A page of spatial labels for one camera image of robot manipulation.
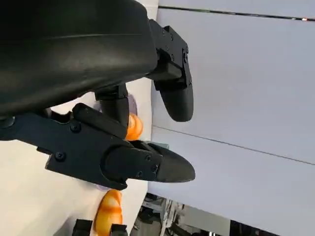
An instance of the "orange ball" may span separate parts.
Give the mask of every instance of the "orange ball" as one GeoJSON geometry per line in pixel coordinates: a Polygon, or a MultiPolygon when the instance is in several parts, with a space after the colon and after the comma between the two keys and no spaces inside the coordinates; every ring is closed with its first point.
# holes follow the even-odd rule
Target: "orange ball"
{"type": "Polygon", "coordinates": [[[126,140],[128,141],[138,140],[140,138],[140,135],[142,134],[142,131],[143,131],[142,121],[137,115],[130,113],[126,140]]]}
{"type": "Polygon", "coordinates": [[[95,218],[95,231],[98,236],[109,236],[112,224],[123,223],[121,201],[122,194],[118,190],[111,189],[105,194],[95,218]]]}

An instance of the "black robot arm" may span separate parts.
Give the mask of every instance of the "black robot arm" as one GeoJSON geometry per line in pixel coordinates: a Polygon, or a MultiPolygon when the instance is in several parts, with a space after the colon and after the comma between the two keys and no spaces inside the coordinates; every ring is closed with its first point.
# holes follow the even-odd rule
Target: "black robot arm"
{"type": "Polygon", "coordinates": [[[32,18],[19,24],[10,21],[19,12],[8,13],[10,4],[1,8],[0,25],[6,33],[0,36],[0,140],[36,146],[49,155],[47,170],[118,190],[127,187],[128,178],[193,180],[194,168],[180,155],[125,140],[128,81],[152,79],[170,116],[191,119],[186,42],[171,27],[149,21],[145,8],[133,0],[57,0],[50,5],[49,11],[46,4],[23,9],[32,18]],[[82,7],[90,14],[80,15],[82,7]],[[74,19],[55,28],[67,11],[74,19]],[[118,13],[123,19],[106,21],[118,13]],[[44,17],[43,22],[36,17],[44,17]],[[45,21],[54,17],[54,24],[45,21]],[[79,29],[78,20],[84,23],[79,29]],[[23,30],[19,37],[16,28],[23,30]],[[49,108],[88,91],[95,93],[102,112],[84,104],[66,115],[49,108]]]}

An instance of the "bolt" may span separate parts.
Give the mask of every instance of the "bolt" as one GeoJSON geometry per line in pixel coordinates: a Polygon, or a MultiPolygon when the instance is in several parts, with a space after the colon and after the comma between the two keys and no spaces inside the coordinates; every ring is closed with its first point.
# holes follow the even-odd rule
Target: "bolt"
{"type": "Polygon", "coordinates": [[[139,171],[139,172],[137,173],[137,177],[142,177],[142,171],[139,171]]]}
{"type": "Polygon", "coordinates": [[[56,152],[55,153],[55,159],[57,161],[64,161],[65,160],[65,153],[63,153],[63,152],[56,152]]]}
{"type": "Polygon", "coordinates": [[[70,122],[70,130],[73,133],[79,133],[81,131],[81,124],[75,120],[70,122]]]}
{"type": "Polygon", "coordinates": [[[184,62],[185,62],[185,63],[188,63],[188,56],[187,56],[186,53],[184,54],[184,62]]]}
{"type": "Polygon", "coordinates": [[[157,170],[158,170],[158,165],[153,165],[153,166],[151,166],[151,171],[152,171],[153,173],[156,173],[157,170]]]}
{"type": "Polygon", "coordinates": [[[0,117],[0,129],[9,128],[14,124],[15,117],[0,117]]]}

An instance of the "white table surface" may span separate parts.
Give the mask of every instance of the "white table surface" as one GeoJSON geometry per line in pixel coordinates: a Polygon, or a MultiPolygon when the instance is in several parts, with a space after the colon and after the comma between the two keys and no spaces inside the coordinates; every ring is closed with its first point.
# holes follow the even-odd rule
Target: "white table surface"
{"type": "MultiPolygon", "coordinates": [[[[158,0],[140,0],[155,19],[158,0]]],[[[142,140],[151,139],[151,80],[127,84],[135,97],[138,115],[144,123],[142,140]]],[[[94,94],[54,107],[66,113],[78,103],[93,105],[94,94]]],[[[71,235],[77,218],[94,220],[105,192],[94,184],[44,169],[48,156],[19,141],[0,142],[0,232],[6,236],[71,235]]],[[[130,233],[147,193],[146,181],[129,179],[123,190],[123,223],[130,233]]]]}

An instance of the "orange object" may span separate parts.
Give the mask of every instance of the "orange object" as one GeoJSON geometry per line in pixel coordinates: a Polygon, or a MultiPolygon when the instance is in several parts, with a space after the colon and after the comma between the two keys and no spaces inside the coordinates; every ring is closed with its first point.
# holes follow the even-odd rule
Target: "orange object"
{"type": "Polygon", "coordinates": [[[122,224],[122,194],[120,191],[109,190],[99,204],[95,218],[95,231],[98,236],[109,236],[112,224],[122,224]]]}
{"type": "Polygon", "coordinates": [[[140,138],[140,135],[142,134],[142,131],[143,131],[142,121],[137,115],[130,113],[126,140],[128,141],[138,140],[140,138]]]}

